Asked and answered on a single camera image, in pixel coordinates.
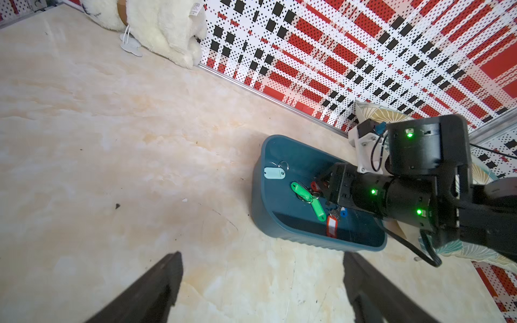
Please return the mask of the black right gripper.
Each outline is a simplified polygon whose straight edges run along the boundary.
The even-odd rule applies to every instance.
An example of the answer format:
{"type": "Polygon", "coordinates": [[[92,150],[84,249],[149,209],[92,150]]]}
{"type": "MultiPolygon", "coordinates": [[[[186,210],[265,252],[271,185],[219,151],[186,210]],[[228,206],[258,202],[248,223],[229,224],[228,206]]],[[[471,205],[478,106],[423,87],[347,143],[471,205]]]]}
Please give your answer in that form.
{"type": "Polygon", "coordinates": [[[375,173],[359,173],[348,162],[333,164],[316,177],[315,183],[330,203],[363,211],[374,217],[433,230],[432,184],[425,180],[375,173]]]}

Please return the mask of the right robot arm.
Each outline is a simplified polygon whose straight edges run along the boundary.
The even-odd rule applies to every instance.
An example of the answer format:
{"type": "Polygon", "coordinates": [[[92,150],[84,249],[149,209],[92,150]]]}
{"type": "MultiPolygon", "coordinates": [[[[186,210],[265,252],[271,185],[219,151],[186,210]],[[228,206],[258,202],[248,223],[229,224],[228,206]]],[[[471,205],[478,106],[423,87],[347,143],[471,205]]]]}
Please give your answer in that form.
{"type": "Polygon", "coordinates": [[[339,162],[316,177],[328,202],[416,227],[424,249],[403,238],[428,264],[456,240],[516,259],[516,179],[475,184],[466,120],[457,114],[391,123],[387,174],[339,162]]]}

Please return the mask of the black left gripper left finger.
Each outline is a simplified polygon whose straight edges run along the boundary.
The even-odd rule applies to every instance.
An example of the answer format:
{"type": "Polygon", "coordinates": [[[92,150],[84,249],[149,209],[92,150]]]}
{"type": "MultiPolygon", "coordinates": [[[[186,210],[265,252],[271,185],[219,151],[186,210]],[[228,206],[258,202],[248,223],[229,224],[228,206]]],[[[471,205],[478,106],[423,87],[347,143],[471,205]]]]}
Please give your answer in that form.
{"type": "Polygon", "coordinates": [[[182,254],[167,254],[88,322],[167,322],[182,278],[182,254]]]}

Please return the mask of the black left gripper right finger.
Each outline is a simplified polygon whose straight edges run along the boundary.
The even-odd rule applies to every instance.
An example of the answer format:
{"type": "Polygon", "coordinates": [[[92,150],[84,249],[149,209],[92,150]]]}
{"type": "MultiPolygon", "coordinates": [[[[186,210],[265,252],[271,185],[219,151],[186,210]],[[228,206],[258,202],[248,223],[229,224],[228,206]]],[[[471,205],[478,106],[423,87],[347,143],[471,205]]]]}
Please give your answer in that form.
{"type": "Polygon", "coordinates": [[[436,322],[355,252],[343,257],[343,283],[356,322],[436,322]]]}

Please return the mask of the red key tag with key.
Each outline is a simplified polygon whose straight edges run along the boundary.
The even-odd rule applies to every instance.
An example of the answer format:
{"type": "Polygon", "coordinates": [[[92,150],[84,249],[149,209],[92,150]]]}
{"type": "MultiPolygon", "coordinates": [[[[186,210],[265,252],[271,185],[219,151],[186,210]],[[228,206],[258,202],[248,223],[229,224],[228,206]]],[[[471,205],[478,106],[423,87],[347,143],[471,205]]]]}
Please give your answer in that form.
{"type": "Polygon", "coordinates": [[[338,219],[334,215],[327,217],[326,233],[330,238],[337,239],[338,219]]]}

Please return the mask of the light mint key tag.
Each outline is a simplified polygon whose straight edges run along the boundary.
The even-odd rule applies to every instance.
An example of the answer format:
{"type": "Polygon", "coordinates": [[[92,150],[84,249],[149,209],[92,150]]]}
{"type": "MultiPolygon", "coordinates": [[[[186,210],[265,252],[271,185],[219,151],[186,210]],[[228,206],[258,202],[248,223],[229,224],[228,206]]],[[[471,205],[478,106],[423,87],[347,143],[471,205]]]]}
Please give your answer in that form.
{"type": "Polygon", "coordinates": [[[272,162],[264,167],[263,175],[268,180],[283,180],[289,170],[289,164],[286,161],[272,162]]]}

